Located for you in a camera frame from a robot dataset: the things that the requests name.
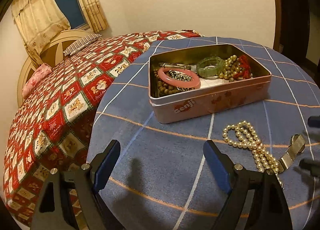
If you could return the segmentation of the pink jade bangle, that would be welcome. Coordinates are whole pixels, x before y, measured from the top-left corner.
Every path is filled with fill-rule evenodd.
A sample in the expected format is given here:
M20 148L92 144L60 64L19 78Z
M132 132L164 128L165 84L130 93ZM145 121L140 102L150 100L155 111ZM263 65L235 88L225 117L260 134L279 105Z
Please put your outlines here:
M190 81L182 81L182 80L178 80L178 79L174 79L172 77L169 77L168 75L166 75L166 72L168 72L170 70L178 71L178 72L183 73L187 76L190 76L191 80ZM201 85L200 78L197 76L197 74L191 70L188 70L188 69L161 67L157 71L157 73L158 73L158 76L161 80L163 80L167 84L170 84L175 87L198 89L198 88L200 88L200 85Z

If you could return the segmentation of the striped pillow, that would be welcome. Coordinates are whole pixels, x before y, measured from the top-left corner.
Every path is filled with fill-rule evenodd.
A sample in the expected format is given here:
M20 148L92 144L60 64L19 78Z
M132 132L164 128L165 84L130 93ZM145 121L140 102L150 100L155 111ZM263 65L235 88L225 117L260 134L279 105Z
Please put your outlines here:
M91 43L99 40L102 37L101 34L88 34L70 44L64 51L64 56L72 56L80 50L86 48Z

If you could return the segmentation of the blue plaid tablecloth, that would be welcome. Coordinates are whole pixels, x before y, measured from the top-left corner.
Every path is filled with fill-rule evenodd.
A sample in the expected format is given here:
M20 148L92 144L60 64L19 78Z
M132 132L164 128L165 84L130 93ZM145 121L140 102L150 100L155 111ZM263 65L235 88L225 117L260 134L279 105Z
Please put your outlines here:
M148 60L174 49L230 42L263 64L272 79L268 98L213 115L163 125L148 96ZM247 150L222 140L227 125L250 122L263 144L279 158L294 134L306 140L301 158L319 159L319 129L307 120L319 114L319 88L299 66L280 53L252 42L227 38L156 41L112 83L97 109L87 160L109 142L121 153L100 195L126 229L210 229L226 195L203 156L213 140L221 152L245 168L255 168Z

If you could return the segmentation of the pink pillow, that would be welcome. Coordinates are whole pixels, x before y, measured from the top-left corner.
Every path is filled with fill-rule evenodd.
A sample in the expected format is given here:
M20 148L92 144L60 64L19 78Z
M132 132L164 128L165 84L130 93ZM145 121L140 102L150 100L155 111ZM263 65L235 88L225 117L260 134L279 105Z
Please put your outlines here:
M37 85L50 73L52 68L47 63L43 63L31 76L31 78L26 82L22 88L22 97L27 99L28 96L35 90Z

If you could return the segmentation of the gold metal bangle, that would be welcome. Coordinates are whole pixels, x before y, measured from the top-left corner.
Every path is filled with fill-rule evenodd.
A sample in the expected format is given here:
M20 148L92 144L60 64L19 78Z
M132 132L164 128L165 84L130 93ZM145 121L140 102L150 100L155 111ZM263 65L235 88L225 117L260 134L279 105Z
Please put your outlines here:
M196 65L194 64L190 65L190 64L181 64L181 63L160 62L158 65L163 68L180 68L180 69L187 69L187 70L192 70L193 72L196 72Z

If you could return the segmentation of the pink metal tin box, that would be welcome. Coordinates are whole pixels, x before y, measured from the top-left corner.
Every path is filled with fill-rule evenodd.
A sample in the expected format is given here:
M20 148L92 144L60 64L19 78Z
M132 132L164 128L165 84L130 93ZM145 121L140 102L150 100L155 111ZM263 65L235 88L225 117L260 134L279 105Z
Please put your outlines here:
M229 82L221 86L193 89L186 92L165 94L159 89L157 76L160 62L196 64L207 57L227 59L244 56L251 68L252 78ZM172 52L160 53L149 58L149 101L158 122L166 124L243 106L267 98L271 72L240 48L231 44L205 45Z

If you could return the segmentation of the right cream floral curtain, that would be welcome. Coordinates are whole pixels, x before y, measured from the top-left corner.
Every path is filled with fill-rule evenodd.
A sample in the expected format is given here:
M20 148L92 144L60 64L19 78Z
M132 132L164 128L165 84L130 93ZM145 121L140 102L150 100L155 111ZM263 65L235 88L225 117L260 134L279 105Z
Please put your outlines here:
M93 32L104 31L109 27L99 0L78 0L86 22Z

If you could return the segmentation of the brown wooden door frame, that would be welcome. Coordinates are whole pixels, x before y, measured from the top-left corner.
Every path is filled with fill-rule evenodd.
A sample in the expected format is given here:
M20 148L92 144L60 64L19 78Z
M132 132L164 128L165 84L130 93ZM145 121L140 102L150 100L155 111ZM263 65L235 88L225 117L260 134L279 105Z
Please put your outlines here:
M273 49L293 61L319 60L317 0L274 0L276 26Z

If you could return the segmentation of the cream wooden headboard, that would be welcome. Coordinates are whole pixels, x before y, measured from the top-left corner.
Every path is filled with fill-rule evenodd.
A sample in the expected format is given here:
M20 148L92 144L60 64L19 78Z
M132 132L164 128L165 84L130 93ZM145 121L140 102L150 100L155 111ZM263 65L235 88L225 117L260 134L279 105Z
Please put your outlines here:
M74 41L90 34L89 30L71 29L60 32L51 42L46 45L40 54L42 61L54 68L57 64L65 59L63 51ZM22 97L22 89L26 82L34 74L36 67L32 64L28 57L22 67L17 83L17 104L22 105L24 99Z

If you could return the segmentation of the left cream floral curtain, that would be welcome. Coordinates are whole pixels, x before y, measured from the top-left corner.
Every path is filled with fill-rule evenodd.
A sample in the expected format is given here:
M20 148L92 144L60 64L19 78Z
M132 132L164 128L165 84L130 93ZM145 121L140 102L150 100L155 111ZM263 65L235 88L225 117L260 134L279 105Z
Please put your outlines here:
M42 65L40 54L44 47L61 31L71 28L55 0L14 0L11 12L35 67Z

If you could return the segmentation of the red patchwork bedspread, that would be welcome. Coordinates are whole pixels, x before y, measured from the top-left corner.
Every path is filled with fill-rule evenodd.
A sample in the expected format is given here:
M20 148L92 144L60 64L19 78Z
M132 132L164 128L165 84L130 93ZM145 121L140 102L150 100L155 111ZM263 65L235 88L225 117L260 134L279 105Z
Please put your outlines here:
M77 170L85 161L95 113L114 79L157 40L197 37L193 30L132 33L92 42L67 56L24 100L4 156L5 205L30 226L52 168Z

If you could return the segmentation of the cream floral curtain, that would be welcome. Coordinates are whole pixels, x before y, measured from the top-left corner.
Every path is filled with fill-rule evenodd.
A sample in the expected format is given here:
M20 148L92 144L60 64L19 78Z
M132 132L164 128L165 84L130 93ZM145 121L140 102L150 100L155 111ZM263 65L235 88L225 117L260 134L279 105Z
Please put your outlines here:
M86 22L93 32L104 31L109 27L99 0L78 0Z
M55 0L14 0L11 12L35 67L42 65L40 54L44 47L61 31L71 28Z

